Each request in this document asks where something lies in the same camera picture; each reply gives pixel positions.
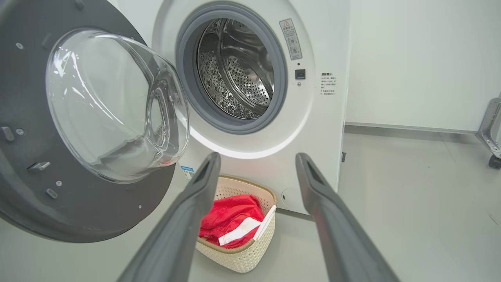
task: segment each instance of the washing machine door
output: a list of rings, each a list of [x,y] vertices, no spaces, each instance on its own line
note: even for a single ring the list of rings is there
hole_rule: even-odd
[[[56,240],[151,213],[189,138],[176,70],[106,0],[0,1],[0,213]]]

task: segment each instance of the gray robotic arm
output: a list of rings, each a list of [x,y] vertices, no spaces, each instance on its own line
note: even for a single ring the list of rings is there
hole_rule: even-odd
[[[306,210],[313,216],[329,280],[398,282],[389,265],[307,154],[296,155]],[[202,217],[212,207],[220,156],[210,154],[129,263],[119,282],[187,281]]]

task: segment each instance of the white wall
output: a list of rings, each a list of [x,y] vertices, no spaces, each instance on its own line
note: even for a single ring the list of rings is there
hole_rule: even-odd
[[[501,92],[501,1],[352,0],[348,123],[477,131]]]

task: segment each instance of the white washing machine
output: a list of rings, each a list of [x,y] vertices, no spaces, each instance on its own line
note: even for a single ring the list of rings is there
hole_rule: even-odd
[[[337,191],[348,87],[350,2],[221,4],[218,7],[217,2],[207,0],[189,1],[189,5],[185,1],[118,0],[120,11],[149,46],[175,62],[180,77],[193,72],[186,69],[193,64],[191,58],[180,57],[196,52],[184,44],[199,42],[209,21],[236,20],[246,35],[257,35],[267,55],[257,55],[255,61],[263,63],[265,72],[270,70],[268,87],[273,88],[268,103],[266,83],[257,87],[265,93],[266,111],[249,118],[228,113],[224,107],[216,112],[206,110],[199,102],[201,97],[191,94],[203,92],[203,87],[185,81],[183,86],[191,98],[191,140],[179,163],[189,177],[189,170],[198,168],[208,153],[219,152],[221,173],[271,187],[280,197],[278,207],[306,213],[295,172],[296,153],[310,155]],[[189,50],[180,54],[180,49]],[[212,119],[220,114],[226,116]]]
[[[306,213],[307,153],[337,189],[349,0],[11,1],[0,7],[0,215],[61,241],[105,240],[187,181],[221,173]]]

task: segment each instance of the laundry basket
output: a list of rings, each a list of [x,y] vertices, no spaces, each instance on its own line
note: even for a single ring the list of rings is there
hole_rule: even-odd
[[[256,236],[247,244],[235,249],[226,249],[199,237],[196,249],[222,266],[245,273],[256,267],[272,240],[275,232],[277,197],[273,191],[256,183],[230,176],[220,176],[215,200],[236,195],[254,195],[261,203],[265,219],[256,232]]]

